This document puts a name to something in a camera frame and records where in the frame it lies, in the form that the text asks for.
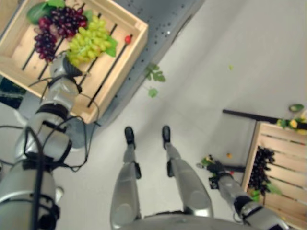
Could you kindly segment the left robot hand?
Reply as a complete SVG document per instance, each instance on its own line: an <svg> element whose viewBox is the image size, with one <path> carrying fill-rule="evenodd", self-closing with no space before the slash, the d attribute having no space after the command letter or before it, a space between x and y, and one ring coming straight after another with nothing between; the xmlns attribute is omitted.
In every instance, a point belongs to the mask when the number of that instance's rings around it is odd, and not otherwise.
<svg viewBox="0 0 307 230"><path fill-rule="evenodd" d="M83 75L81 70L70 63L66 51L62 51L55 56L50 64L49 73L52 78L74 78Z"/></svg>

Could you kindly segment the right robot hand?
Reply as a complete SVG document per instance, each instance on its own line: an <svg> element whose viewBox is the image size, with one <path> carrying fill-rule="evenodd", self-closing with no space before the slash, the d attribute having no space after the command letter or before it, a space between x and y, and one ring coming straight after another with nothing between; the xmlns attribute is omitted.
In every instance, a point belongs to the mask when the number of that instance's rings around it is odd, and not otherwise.
<svg viewBox="0 0 307 230"><path fill-rule="evenodd" d="M208 170L212 173L213 177L228 175L224 166L219 161L206 161L205 163L197 163L196 166L200 169Z"/></svg>

